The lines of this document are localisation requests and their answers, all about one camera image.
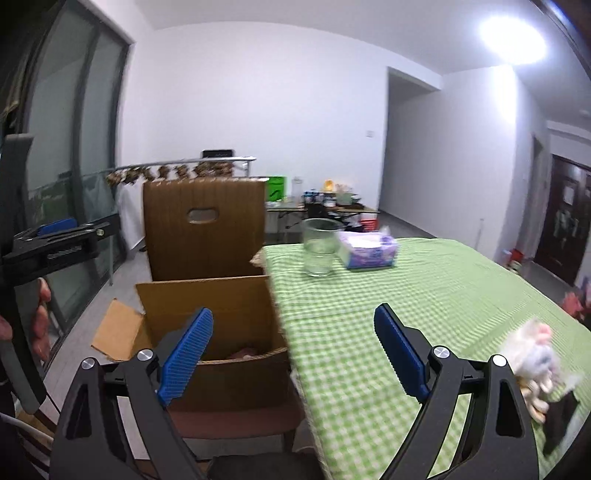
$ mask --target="green checkered tablecloth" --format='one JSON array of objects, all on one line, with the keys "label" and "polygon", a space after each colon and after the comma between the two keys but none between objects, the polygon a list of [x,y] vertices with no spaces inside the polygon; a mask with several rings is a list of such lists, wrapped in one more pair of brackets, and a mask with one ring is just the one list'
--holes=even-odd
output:
[{"label": "green checkered tablecloth", "polygon": [[[325,278],[303,273],[301,245],[264,248],[317,447],[335,480],[380,478],[419,411],[374,333],[374,309],[383,302],[431,344],[481,361],[510,330],[537,316],[554,330],[563,369],[591,372],[591,332],[521,277],[455,241],[409,238],[400,244],[394,268],[348,271],[335,260]],[[582,421],[591,408],[589,376],[575,394]],[[432,474],[449,467],[468,404],[467,395],[459,398]],[[539,427],[534,431],[543,478],[561,452],[544,458],[544,435]]]}]

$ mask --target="window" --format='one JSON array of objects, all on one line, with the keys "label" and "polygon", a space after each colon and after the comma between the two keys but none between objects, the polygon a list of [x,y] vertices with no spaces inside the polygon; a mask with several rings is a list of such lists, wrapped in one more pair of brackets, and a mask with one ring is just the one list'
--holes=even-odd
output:
[{"label": "window", "polygon": [[[129,45],[77,1],[66,1],[37,59],[25,132],[34,135],[27,163],[29,227],[69,216],[79,224],[115,211],[105,170],[115,165],[119,88]],[[113,258],[122,261],[121,239]],[[48,275],[52,308],[67,332],[108,278],[110,242],[100,255]]]}]

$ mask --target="cardboard box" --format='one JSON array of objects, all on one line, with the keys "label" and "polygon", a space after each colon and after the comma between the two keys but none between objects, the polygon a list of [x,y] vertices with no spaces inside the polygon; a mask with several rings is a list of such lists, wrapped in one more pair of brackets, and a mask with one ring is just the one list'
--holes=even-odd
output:
[{"label": "cardboard box", "polygon": [[[267,277],[211,278],[136,285],[145,314],[113,300],[92,346],[117,361],[152,348],[198,307],[213,312],[213,335],[182,398],[169,411],[221,412],[278,407],[293,397],[289,358]],[[244,347],[259,355],[227,358]]]}]

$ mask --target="stuffed animal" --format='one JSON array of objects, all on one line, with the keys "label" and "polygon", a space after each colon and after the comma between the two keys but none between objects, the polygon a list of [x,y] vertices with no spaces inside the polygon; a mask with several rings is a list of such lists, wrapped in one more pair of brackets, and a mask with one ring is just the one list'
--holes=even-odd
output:
[{"label": "stuffed animal", "polygon": [[525,405],[538,423],[545,422],[548,411],[548,402],[540,395],[549,395],[560,381],[560,364],[550,345],[551,339],[551,328],[532,318],[511,332],[499,351],[509,362]]}]

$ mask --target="tissue box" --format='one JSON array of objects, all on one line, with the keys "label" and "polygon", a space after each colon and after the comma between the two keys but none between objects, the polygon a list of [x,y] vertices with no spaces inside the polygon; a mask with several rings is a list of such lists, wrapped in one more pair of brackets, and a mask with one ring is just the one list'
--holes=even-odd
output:
[{"label": "tissue box", "polygon": [[394,265],[400,244],[381,232],[339,232],[339,257],[346,268],[380,268]]}]

